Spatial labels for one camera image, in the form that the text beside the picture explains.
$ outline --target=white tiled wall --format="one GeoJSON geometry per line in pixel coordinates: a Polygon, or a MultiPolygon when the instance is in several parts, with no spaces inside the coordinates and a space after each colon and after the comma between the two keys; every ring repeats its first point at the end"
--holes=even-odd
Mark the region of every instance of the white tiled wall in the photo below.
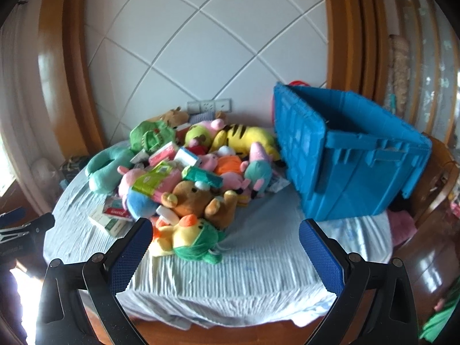
{"type": "Polygon", "coordinates": [[[271,126],[276,81],[326,81],[324,0],[86,0],[88,66],[107,140],[187,101],[231,98],[271,126]]]}

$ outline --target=orange shirt of plush toy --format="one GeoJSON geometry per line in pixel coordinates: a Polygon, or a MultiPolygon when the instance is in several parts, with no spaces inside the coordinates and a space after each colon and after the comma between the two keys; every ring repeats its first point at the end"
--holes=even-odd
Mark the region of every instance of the orange shirt of plush toy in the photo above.
{"type": "Polygon", "coordinates": [[[224,157],[219,157],[217,160],[217,167],[214,170],[214,173],[217,175],[222,175],[224,173],[236,173],[242,176],[240,171],[241,159],[236,155],[226,155],[224,157]]]}

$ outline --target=blue plastic crate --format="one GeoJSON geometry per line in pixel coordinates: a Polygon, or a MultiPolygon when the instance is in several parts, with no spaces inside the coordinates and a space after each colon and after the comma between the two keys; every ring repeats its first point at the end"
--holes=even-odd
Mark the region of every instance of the blue plastic crate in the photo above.
{"type": "Polygon", "coordinates": [[[316,221],[376,215],[408,198],[431,141],[353,92],[275,86],[275,131],[288,179],[316,221]]]}

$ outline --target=green plush toy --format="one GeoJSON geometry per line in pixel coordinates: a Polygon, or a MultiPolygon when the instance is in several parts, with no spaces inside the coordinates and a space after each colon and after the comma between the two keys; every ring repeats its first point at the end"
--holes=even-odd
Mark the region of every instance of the green plush toy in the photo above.
{"type": "Polygon", "coordinates": [[[149,250],[156,257],[175,254],[186,261],[205,261],[216,265],[222,261],[222,255],[213,248],[224,238],[224,232],[191,214],[182,217],[174,226],[154,228],[149,250]]]}
{"type": "Polygon", "coordinates": [[[176,131],[162,120],[156,122],[145,120],[129,134],[131,150],[134,153],[145,150],[152,154],[170,141],[176,141],[176,131]]]}
{"type": "Polygon", "coordinates": [[[130,162],[134,153],[120,145],[114,145],[97,153],[86,166],[85,173],[89,177],[89,189],[98,194],[109,194],[120,184],[121,175],[117,168],[124,166],[131,169],[130,162]]]}

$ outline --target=electrical outlet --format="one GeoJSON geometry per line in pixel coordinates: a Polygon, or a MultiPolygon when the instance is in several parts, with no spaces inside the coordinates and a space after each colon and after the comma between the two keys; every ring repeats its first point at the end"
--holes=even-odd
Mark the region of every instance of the electrical outlet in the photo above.
{"type": "Polygon", "coordinates": [[[225,98],[222,100],[215,100],[216,111],[231,112],[231,99],[225,98]]]}
{"type": "Polygon", "coordinates": [[[214,101],[202,101],[200,104],[201,112],[214,111],[214,101]]]}
{"type": "Polygon", "coordinates": [[[199,114],[201,112],[200,103],[197,101],[187,102],[187,113],[199,114]]]}

